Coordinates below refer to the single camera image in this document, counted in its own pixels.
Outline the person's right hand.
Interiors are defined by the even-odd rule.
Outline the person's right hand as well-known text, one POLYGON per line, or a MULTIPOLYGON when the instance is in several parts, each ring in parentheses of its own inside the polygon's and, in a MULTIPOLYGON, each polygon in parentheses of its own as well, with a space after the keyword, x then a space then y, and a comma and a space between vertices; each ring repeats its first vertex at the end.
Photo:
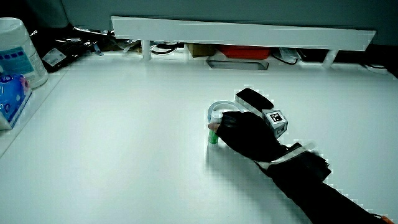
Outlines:
POLYGON ((208 128, 232 150, 254 161, 272 162, 289 152, 266 122, 252 112, 224 112, 221 122, 210 123, 208 128))

